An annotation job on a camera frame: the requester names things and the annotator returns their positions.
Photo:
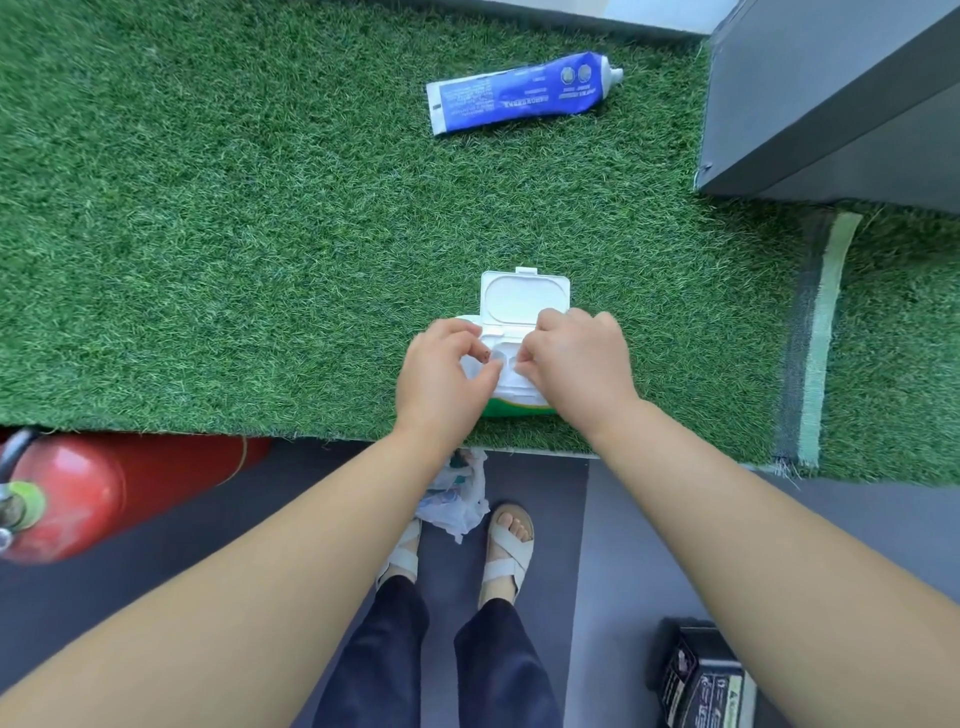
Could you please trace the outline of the pale green seam strip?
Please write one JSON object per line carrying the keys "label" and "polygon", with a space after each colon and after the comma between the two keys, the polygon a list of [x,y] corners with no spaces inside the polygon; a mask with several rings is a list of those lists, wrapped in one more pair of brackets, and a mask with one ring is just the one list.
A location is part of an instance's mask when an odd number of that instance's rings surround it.
{"label": "pale green seam strip", "polygon": [[802,259],[787,319],[771,471],[798,477],[819,468],[834,317],[857,212],[812,208],[800,219]]}

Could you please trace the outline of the person's beige sandal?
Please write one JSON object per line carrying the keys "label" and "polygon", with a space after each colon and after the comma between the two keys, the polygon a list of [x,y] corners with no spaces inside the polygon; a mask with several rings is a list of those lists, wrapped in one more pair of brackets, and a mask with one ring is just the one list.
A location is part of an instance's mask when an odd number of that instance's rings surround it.
{"label": "person's beige sandal", "polygon": [[517,503],[496,506],[486,529],[486,559],[478,597],[479,609],[495,600],[515,604],[535,548],[532,517]]}
{"label": "person's beige sandal", "polygon": [[391,578],[404,577],[416,584],[419,573],[419,544],[423,534],[423,521],[413,517],[405,526],[396,546],[390,552],[386,562],[375,580],[377,591]]}

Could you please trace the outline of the crumpled white plastic bag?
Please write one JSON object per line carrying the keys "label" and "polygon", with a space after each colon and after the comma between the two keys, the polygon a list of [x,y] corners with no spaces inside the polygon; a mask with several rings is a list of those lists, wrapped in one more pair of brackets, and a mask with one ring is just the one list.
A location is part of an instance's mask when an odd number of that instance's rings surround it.
{"label": "crumpled white plastic bag", "polygon": [[481,447],[455,450],[427,487],[414,516],[462,545],[490,513],[484,471],[487,459]]}

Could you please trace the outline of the person's left beige sandal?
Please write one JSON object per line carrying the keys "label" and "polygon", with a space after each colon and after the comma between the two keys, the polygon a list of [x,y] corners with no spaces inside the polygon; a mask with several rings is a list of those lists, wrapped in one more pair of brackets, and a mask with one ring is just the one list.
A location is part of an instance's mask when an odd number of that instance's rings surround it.
{"label": "person's left beige sandal", "polygon": [[377,591],[391,578],[404,577],[416,584],[419,573],[419,544],[423,534],[423,521],[413,517],[405,526],[396,546],[390,552],[386,562],[375,580]]}

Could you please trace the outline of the grey metal cabinet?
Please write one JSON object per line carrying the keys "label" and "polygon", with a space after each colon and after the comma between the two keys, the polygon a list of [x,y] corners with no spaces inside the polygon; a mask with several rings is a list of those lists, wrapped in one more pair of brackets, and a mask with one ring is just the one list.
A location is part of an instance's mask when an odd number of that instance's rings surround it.
{"label": "grey metal cabinet", "polygon": [[960,0],[740,0],[709,55],[697,191],[960,215]]}

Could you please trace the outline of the person's right forearm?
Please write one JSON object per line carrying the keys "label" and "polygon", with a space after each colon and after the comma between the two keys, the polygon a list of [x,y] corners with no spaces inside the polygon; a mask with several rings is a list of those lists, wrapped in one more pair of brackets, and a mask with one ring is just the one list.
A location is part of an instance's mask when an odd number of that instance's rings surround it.
{"label": "person's right forearm", "polygon": [[637,398],[577,422],[795,728],[960,728],[960,605]]}

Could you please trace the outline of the person's left hand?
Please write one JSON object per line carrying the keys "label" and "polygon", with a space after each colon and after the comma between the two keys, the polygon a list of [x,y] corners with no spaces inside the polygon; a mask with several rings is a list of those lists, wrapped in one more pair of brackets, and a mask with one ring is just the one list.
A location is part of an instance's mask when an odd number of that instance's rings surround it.
{"label": "person's left hand", "polygon": [[395,388],[395,433],[445,453],[462,445],[498,386],[467,379],[467,358],[491,357],[481,333],[473,322],[450,318],[414,336]]}

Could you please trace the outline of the person's left forearm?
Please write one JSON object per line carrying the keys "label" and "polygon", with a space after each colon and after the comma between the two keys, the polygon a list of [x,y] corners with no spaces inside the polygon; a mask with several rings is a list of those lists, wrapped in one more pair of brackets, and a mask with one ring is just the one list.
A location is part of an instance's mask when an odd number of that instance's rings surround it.
{"label": "person's left forearm", "polygon": [[397,425],[0,696],[0,728],[289,728],[465,434]]}

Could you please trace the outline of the red fire extinguisher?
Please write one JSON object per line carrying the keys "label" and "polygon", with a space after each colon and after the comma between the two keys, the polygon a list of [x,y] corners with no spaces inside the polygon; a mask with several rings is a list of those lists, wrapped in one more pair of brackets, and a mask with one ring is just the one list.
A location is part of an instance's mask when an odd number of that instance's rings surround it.
{"label": "red fire extinguisher", "polygon": [[273,439],[0,428],[0,560],[45,565],[227,483]]}

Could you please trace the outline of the person's dark navy trousers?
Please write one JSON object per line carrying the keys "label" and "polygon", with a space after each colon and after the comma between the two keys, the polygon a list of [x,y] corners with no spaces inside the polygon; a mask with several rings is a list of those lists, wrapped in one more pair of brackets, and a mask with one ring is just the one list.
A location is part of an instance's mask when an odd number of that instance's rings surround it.
{"label": "person's dark navy trousers", "polygon": [[[409,578],[378,588],[319,699],[312,728],[422,728],[426,601]],[[460,728],[563,728],[516,607],[487,601],[454,638]]]}

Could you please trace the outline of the white lidded wet wipes pack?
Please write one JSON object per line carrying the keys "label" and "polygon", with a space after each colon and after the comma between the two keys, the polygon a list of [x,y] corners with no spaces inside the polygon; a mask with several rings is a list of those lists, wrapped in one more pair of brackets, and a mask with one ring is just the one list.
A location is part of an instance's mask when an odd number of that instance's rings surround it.
{"label": "white lidded wet wipes pack", "polygon": [[543,310],[570,309],[570,280],[519,266],[512,272],[486,271],[481,277],[479,314],[462,319],[481,328],[491,361],[502,363],[484,418],[549,416],[554,410],[536,386],[515,370],[523,339],[536,329]]}

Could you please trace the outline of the green artificial grass mat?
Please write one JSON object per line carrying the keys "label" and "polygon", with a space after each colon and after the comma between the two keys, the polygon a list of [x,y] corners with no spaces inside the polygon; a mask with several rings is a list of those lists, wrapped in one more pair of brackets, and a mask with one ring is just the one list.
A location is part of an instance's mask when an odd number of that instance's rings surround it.
{"label": "green artificial grass mat", "polygon": [[[428,83],[595,52],[605,101],[435,136]],[[486,271],[565,276],[638,392],[771,467],[796,205],[694,190],[707,49],[345,0],[0,0],[0,426],[374,440]],[[960,484],[960,220],[863,219],[816,471]]]}

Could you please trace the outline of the black device with label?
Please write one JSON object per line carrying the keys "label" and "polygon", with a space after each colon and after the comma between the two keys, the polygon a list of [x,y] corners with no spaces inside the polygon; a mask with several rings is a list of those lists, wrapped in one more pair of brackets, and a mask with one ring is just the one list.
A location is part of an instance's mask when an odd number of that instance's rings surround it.
{"label": "black device with label", "polygon": [[755,728],[758,685],[711,621],[663,618],[644,684],[658,704],[656,728]]}

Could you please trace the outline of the person's right beige sandal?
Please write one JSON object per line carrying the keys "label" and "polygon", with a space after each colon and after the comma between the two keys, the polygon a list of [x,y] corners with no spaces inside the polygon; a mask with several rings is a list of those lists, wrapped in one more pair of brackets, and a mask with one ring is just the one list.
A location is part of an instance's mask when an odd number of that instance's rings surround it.
{"label": "person's right beige sandal", "polygon": [[495,600],[515,604],[535,548],[532,517],[517,503],[496,506],[486,529],[486,559],[478,597],[479,609]]}

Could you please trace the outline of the person's right hand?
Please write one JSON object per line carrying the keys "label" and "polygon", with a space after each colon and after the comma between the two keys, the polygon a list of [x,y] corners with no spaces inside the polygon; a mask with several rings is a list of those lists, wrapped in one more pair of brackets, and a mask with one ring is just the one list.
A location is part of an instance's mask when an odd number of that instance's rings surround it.
{"label": "person's right hand", "polygon": [[542,383],[535,388],[589,443],[641,401],[626,340],[608,312],[546,308],[520,347],[539,359]]}

